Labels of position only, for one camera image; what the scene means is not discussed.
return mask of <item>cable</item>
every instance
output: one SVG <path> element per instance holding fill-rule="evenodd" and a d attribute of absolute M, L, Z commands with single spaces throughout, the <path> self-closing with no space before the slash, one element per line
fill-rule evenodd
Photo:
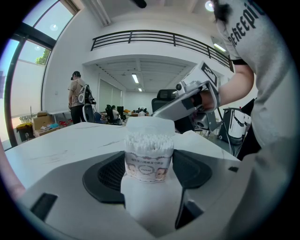
<path fill-rule="evenodd" d="M 221 120 L 223 121 L 223 118 L 222 118 L 222 115 L 221 115 L 221 112 L 220 112 L 220 109 L 217 108 L 217 111 L 219 112 L 219 115 L 220 115 L 220 118 Z M 232 146 L 232 144 L 230 143 L 230 139 L 229 139 L 229 136 L 228 136 L 228 131 L 227 131 L 227 127 L 223 121 L 223 124 L 224 124 L 224 127 L 225 127 L 225 131 L 226 131 L 226 136 L 227 136 L 227 139 L 228 139 L 228 143 L 229 143 L 229 151 L 230 151 L 230 154 L 232 154 L 233 156 L 235 156 L 235 151 L 234 151 L 234 147 Z"/>

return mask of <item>black metal railing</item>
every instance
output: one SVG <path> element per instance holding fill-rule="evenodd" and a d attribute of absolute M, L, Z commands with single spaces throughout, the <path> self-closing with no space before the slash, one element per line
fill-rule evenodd
<path fill-rule="evenodd" d="M 216 51 L 214 48 L 197 41 L 193 38 L 186 37 L 177 33 L 158 31 L 158 30 L 127 30 L 114 32 L 93 38 L 93 46 L 95 48 L 115 43 L 132 43 L 132 42 L 159 42 L 168 43 L 174 46 L 180 46 L 197 51 L 207 55 L 210 59 L 218 61 L 223 66 L 233 71 L 233 64 L 230 58 Z"/>

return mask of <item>desk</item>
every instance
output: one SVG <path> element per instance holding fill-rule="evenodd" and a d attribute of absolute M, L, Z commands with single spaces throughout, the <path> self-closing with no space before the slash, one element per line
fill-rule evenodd
<path fill-rule="evenodd" d="M 17 177 L 27 189 L 56 167 L 124 150 L 123 139 L 126 134 L 127 129 L 124 126 L 82 122 L 33 139 L 5 153 Z M 178 150 L 237 160 L 192 131 L 182 135 L 174 134 L 172 139 L 175 149 Z M 144 184 L 128 176 L 121 183 L 126 209 L 156 237 L 175 231 L 174 222 L 178 214 L 181 191 L 172 164 L 163 183 Z"/>
<path fill-rule="evenodd" d="M 49 114 L 54 116 L 55 123 L 57 123 L 57 121 L 56 121 L 56 114 L 62 114 L 64 116 L 66 122 L 67 122 L 68 120 L 67 120 L 67 118 L 65 116 L 65 113 L 68 113 L 68 112 L 69 112 L 69 110 L 64 110 L 64 111 L 49 112 Z"/>

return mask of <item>gray t-shirt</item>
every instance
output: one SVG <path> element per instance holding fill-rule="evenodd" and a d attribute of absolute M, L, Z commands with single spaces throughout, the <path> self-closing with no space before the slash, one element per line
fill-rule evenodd
<path fill-rule="evenodd" d="M 80 93 L 81 88 L 84 85 L 85 85 L 85 82 L 81 78 L 77 78 L 76 80 L 71 81 L 71 83 L 68 87 L 68 90 L 70 90 L 72 92 L 72 105 L 71 105 L 71 107 L 83 105 L 83 104 L 78 102 L 78 95 Z"/>
<path fill-rule="evenodd" d="M 227 24 L 217 21 L 217 28 L 231 60 L 234 64 L 245 62 L 256 74 L 258 93 L 251 123 L 256 139 L 263 147 L 282 135 L 274 121 L 274 116 L 280 114 L 280 109 L 277 115 L 271 113 L 266 102 L 282 81 L 288 75 L 291 76 L 293 60 L 275 25 L 254 2 L 250 4 L 249 1 L 242 0 L 220 0 L 219 3 L 228 3 L 231 8 Z"/>

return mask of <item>fluorescent light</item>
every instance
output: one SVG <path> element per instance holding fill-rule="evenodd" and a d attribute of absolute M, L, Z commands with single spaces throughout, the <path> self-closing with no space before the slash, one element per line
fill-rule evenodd
<path fill-rule="evenodd" d="M 217 47 L 218 49 L 220 49 L 221 51 L 226 52 L 226 50 L 224 48 L 220 47 L 218 44 L 215 43 L 214 46 Z"/>
<path fill-rule="evenodd" d="M 212 3 L 211 3 L 210 1 L 207 1 L 207 2 L 205 3 L 205 8 L 206 8 L 206 10 L 208 10 L 208 11 L 210 11 L 210 12 L 213 12 L 213 11 L 214 11 L 214 7 L 213 7 L 213 5 L 212 5 Z"/>
<path fill-rule="evenodd" d="M 136 74 L 132 74 L 132 77 L 133 77 L 135 83 L 139 83 L 139 81 L 137 80 Z"/>

